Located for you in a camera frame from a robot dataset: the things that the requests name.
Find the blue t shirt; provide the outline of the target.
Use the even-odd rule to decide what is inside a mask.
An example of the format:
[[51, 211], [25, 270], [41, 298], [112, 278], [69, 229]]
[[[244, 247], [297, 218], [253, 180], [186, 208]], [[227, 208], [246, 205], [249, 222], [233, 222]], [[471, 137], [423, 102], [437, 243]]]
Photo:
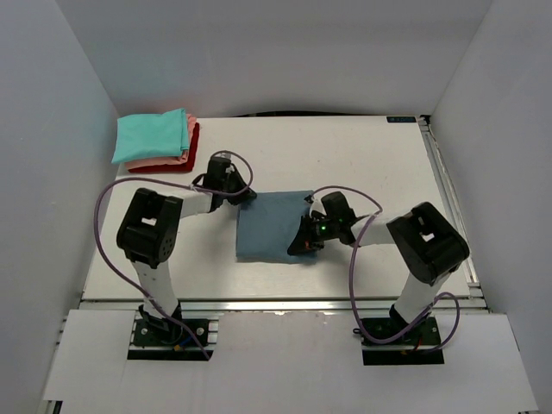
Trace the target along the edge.
[[235, 257], [241, 262], [311, 265], [315, 253], [289, 255], [301, 217], [310, 211], [311, 190], [260, 192], [244, 203], [236, 221]]

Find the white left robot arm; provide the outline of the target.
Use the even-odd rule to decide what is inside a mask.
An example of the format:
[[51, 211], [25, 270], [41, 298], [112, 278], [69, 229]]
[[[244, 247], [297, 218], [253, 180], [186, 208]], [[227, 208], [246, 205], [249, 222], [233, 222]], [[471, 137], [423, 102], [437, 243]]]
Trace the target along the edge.
[[228, 155], [211, 157], [207, 172], [192, 185], [197, 189], [184, 198], [146, 188], [136, 190], [116, 235], [117, 246], [146, 291], [140, 313], [153, 326], [155, 337], [165, 344], [175, 343], [183, 326], [168, 267], [180, 221], [209, 214], [225, 202], [238, 205], [256, 198]]

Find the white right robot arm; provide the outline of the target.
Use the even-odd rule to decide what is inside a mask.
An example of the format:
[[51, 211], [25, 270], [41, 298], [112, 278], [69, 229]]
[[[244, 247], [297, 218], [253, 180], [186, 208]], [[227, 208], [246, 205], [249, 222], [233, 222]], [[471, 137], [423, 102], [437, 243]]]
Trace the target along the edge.
[[430, 313], [444, 282], [469, 257], [466, 240], [431, 203], [423, 202], [402, 216], [386, 219], [382, 208], [358, 216], [341, 191], [317, 200], [305, 199], [310, 210], [300, 220], [298, 232], [287, 249], [292, 256], [323, 249], [325, 242], [338, 240], [353, 249], [349, 278], [360, 248], [393, 245], [409, 274], [397, 301], [389, 311], [389, 331], [399, 343], [418, 337], [420, 323]]

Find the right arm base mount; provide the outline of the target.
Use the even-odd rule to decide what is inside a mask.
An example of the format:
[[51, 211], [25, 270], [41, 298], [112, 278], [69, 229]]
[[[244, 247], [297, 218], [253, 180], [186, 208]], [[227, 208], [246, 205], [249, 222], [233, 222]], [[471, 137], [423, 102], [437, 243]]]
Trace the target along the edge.
[[353, 334], [361, 340], [362, 361], [365, 367], [443, 365], [443, 351], [434, 348], [442, 338], [436, 319], [429, 317], [401, 338], [387, 344], [370, 342], [359, 328]]

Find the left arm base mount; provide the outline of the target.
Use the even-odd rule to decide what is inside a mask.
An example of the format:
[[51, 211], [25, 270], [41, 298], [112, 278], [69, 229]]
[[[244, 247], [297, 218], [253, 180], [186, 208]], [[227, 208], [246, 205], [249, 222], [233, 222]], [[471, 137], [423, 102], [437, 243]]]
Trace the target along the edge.
[[[206, 318], [183, 319], [205, 352], [212, 356], [216, 344], [218, 321]], [[129, 341], [130, 361], [202, 361], [203, 351], [191, 334], [166, 319], [150, 317], [141, 305], [135, 316]]]

